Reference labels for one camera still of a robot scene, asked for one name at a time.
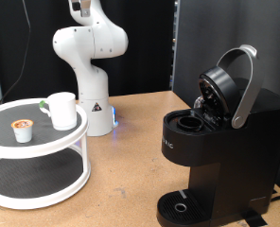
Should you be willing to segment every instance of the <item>black wall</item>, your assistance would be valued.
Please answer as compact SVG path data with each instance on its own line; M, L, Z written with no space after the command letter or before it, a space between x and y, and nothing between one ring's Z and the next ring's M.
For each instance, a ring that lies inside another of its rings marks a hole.
M242 44L257 49L261 64L254 67L265 74L263 87L280 95L280 0L181 0L180 9L173 90L189 106L201 95L200 73ZM248 79L249 69L239 59L229 74Z
M53 50L52 38L62 27L79 26L68 0L25 0L31 37L23 78L6 101L49 96L60 91L78 94L72 68ZM128 34L125 55L94 60L109 76L110 96L168 90L174 0L101 0L106 15ZM28 25L22 0L0 0L0 80L3 94L21 73Z

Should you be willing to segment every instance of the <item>warning label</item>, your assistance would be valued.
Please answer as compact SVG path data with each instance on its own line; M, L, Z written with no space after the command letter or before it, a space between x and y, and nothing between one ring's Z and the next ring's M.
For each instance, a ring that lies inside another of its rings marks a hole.
M102 108L99 106L98 103L95 104L95 107L93 108L92 112L102 111Z

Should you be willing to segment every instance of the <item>small cup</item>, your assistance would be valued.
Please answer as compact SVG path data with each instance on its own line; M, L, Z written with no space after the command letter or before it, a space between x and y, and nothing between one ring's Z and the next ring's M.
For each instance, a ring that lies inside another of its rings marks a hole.
M27 143L32 139L32 126L34 122L21 119L11 123L18 143Z

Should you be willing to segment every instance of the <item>coffee machine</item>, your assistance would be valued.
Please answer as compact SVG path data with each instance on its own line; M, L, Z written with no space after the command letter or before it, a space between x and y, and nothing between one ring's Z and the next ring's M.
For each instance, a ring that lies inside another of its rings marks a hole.
M251 77L232 79L227 68L242 55ZM200 75L196 108L165 116L162 152L191 168L188 188L158 201L163 227L214 227L268 211L280 165L280 96L261 89L259 63L250 45L229 50Z

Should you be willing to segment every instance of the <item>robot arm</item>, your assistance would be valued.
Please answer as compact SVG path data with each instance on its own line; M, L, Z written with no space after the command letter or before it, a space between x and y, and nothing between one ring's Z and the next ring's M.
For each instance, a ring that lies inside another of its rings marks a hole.
M69 63L76 73L79 105L90 119L88 135L99 136L113 129L114 116L113 107L108 101L107 74L92 65L91 59L123 55L129 40L126 32L104 14L99 0L88 1L91 3L90 16L82 16L82 13L74 10L74 4L82 3L82 0L68 2L72 17L84 26L58 30L53 38L53 46L57 55Z
M90 16L91 0L71 0L73 11L79 11L81 17Z

